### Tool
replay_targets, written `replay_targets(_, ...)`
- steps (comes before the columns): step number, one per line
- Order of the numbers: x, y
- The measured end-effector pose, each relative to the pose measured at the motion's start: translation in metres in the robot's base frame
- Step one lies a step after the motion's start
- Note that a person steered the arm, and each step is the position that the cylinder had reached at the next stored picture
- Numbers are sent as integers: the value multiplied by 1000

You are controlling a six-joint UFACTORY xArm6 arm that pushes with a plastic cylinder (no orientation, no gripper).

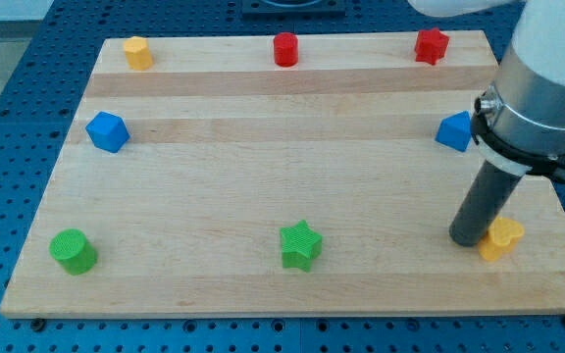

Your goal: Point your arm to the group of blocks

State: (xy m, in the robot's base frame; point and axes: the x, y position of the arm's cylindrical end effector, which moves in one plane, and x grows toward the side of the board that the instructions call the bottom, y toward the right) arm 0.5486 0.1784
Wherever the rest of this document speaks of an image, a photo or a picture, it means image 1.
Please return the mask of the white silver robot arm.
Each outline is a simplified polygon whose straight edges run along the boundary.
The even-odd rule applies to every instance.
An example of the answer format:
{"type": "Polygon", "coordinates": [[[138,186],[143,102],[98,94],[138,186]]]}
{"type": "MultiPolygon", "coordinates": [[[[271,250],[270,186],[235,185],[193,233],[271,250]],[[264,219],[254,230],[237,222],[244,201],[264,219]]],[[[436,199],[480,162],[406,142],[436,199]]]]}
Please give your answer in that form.
{"type": "Polygon", "coordinates": [[[565,0],[526,1],[471,130],[481,179],[565,183],[565,0]]]}

